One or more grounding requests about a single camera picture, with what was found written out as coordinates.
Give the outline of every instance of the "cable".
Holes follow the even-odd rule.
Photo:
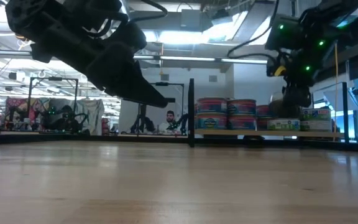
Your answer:
[[[94,32],[88,32],[88,36],[90,37],[94,37],[94,38],[98,38],[98,37],[102,37],[104,35],[106,35],[109,30],[111,30],[111,19],[109,19],[106,23],[106,25],[104,25],[103,29],[100,32],[94,33]]]
[[[187,2],[181,2],[181,3],[179,4],[179,6],[177,7],[177,12],[179,12],[179,7],[180,7],[182,4],[188,5],[188,6],[190,7],[190,9],[193,10],[193,7],[192,7],[190,4],[188,4]]]
[[[162,15],[158,15],[158,16],[145,16],[145,17],[138,17],[135,18],[133,20],[131,20],[131,22],[139,22],[139,21],[145,21],[145,20],[149,20],[149,19],[160,19],[160,18],[164,18],[165,16],[168,15],[168,11],[167,9],[165,9],[164,7],[162,7],[160,4],[153,2],[151,0],[141,0],[142,2],[149,4],[153,7],[156,7],[157,9],[160,9],[163,14]]]
[[[0,73],[4,70],[4,68],[7,68],[7,66],[9,65],[9,63],[12,61],[13,58],[11,58],[9,61],[6,62],[6,64],[3,66],[3,68],[0,69]]]
[[[276,4],[275,4],[275,6],[274,6],[273,15],[272,15],[272,17],[270,18],[270,25],[269,25],[269,27],[268,27],[262,34],[260,34],[259,36],[255,37],[255,38],[253,38],[253,39],[250,39],[250,40],[248,40],[248,41],[245,41],[244,43],[241,43],[241,44],[239,44],[239,45],[233,47],[232,49],[230,49],[229,52],[227,53],[227,57],[228,57],[228,58],[242,58],[242,57],[248,57],[248,56],[249,56],[249,55],[232,56],[232,53],[233,53],[235,50],[241,48],[242,46],[245,46],[245,45],[247,45],[247,44],[249,44],[249,43],[252,43],[253,41],[259,39],[260,37],[262,37],[263,35],[265,35],[265,34],[272,28],[272,26],[273,26],[273,21],[274,21],[274,18],[275,18],[275,16],[276,16],[276,14],[277,14],[277,10],[278,10],[278,5],[279,5],[279,4],[280,4],[280,0],[276,0]]]
[[[22,45],[20,45],[19,49],[18,50],[22,50],[23,47],[27,46],[27,45],[30,45],[31,44],[31,40],[26,43],[24,41],[22,41]],[[2,69],[0,69],[0,73],[4,70],[5,68],[5,71],[7,70],[7,66],[9,65],[9,63],[12,61],[13,58],[11,58],[9,61],[6,62],[6,64],[3,66]]]

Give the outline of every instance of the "man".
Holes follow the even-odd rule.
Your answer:
[[[167,111],[167,122],[173,124],[175,122],[175,114],[173,111]]]
[[[160,134],[173,134],[177,130],[175,113],[173,111],[167,111],[167,122],[160,124],[158,132]]]

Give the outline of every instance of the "air vent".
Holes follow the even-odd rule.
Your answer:
[[[169,81],[169,74],[162,74],[161,75],[161,81]]]
[[[218,82],[218,76],[210,75],[209,76],[209,82]]]

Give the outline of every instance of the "black metal frame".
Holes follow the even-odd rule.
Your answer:
[[[182,92],[181,92],[181,115],[183,116],[183,107],[184,107],[184,102],[185,102],[185,84],[182,83],[165,83],[165,82],[160,82],[160,83],[164,83],[166,84],[166,86],[170,86],[170,85],[176,85],[176,86],[181,86]],[[137,105],[137,116],[140,115],[140,104],[138,103]],[[139,137],[139,119],[137,119],[136,122],[136,137]]]
[[[349,144],[349,114],[348,114],[348,105],[347,105],[347,83],[346,82],[342,82],[342,83],[338,83],[338,84],[341,84],[342,85],[342,97],[343,97],[343,110],[344,110],[344,129],[345,129],[345,144]],[[325,90],[327,88],[330,88],[332,86],[335,86],[337,84],[333,84],[333,85],[330,85],[330,86],[327,86],[327,87],[324,87],[324,88],[321,88],[319,90]],[[200,139],[195,139],[195,132],[194,132],[194,123],[195,123],[195,115],[194,115],[194,103],[195,103],[195,99],[194,99],[194,79],[191,78],[190,79],[190,84],[189,84],[189,94],[188,94],[188,108],[189,108],[189,119],[188,119],[188,126],[189,126],[189,135],[188,135],[188,144],[190,147],[194,147],[195,143],[196,142],[214,142],[215,144],[219,144],[220,143],[224,143],[224,144],[235,144],[236,142],[237,143],[241,143],[241,144],[247,144],[247,142],[241,140],[241,141],[235,141],[236,139],[220,139],[220,140],[212,140],[212,139],[204,139],[204,140],[200,140]],[[271,143],[274,143],[273,145],[285,145],[285,144],[289,144],[289,142],[292,142],[292,141],[286,141],[286,140],[283,140],[283,141],[270,141],[270,140],[266,140],[266,141],[261,141],[259,142],[259,144],[266,144],[266,142],[269,142],[269,144]],[[304,145],[305,143],[303,141],[297,141],[299,143],[295,143],[295,145],[298,145],[298,146],[302,146]],[[322,144],[319,144],[319,143],[316,143],[317,145],[319,145],[320,147],[324,147],[324,143],[326,142],[323,142]]]
[[[347,113],[347,83],[339,83],[342,85],[344,100],[344,125],[346,130],[349,129],[348,113]],[[190,147],[195,144],[207,145],[232,145],[232,146],[249,146],[249,147],[282,147],[284,149],[295,148],[301,150],[307,149],[330,149],[337,151],[354,151],[358,152],[358,143],[349,143],[349,132],[346,131],[345,143],[343,142],[327,142],[327,141],[297,141],[297,140],[243,140],[243,139],[195,139],[195,81],[190,79],[188,89],[188,137],[187,138],[148,138],[145,136],[127,137],[127,136],[77,136],[77,135],[2,135],[0,143],[9,144],[15,142],[34,142],[34,141],[123,141],[123,142],[164,142],[164,143],[187,143]]]
[[[77,108],[77,93],[78,93],[78,79],[77,78],[60,78],[60,77],[49,77],[49,78],[39,78],[39,77],[30,77],[30,87],[29,87],[29,97],[27,100],[27,117],[30,116],[30,109],[31,109],[31,93],[32,89],[35,88],[38,83],[36,83],[34,86],[32,85],[32,82],[34,80],[40,80],[39,82],[42,82],[42,80],[49,80],[49,81],[63,81],[63,80],[74,80],[75,81],[75,93],[74,93],[74,108],[73,111]]]
[[[345,129],[345,143],[349,143],[349,107],[347,105],[347,83],[346,82],[341,82],[341,83],[337,83],[337,84],[332,84],[332,85],[329,85],[329,86],[326,86],[326,87],[323,87],[323,88],[320,88],[318,90],[315,90],[316,91],[321,91],[321,90],[326,90],[328,88],[331,88],[333,86],[336,86],[336,85],[342,85],[342,98],[343,98],[343,126],[344,126],[344,129]]]

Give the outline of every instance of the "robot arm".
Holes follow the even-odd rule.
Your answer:
[[[63,4],[56,0],[10,0],[6,14],[13,32],[35,42],[31,44],[34,60],[49,63],[56,57],[109,95],[165,107],[168,102],[143,78],[133,57],[147,44],[135,22],[164,17],[168,12],[150,0],[142,1],[163,14],[128,21],[128,16],[119,12],[120,0],[66,0]],[[112,21],[120,21],[116,31],[100,38],[112,29]]]
[[[299,19],[276,15],[278,4],[279,0],[276,0],[275,12],[267,29],[272,30],[265,45],[267,50],[276,50],[278,57],[265,55],[268,56],[267,76],[284,77],[287,83],[283,88],[284,106],[309,107],[309,87],[314,85],[337,40],[347,35],[336,26],[358,8],[358,0],[323,0],[318,6],[305,10]],[[233,48],[228,57],[254,56],[231,56],[233,50],[252,41]]]

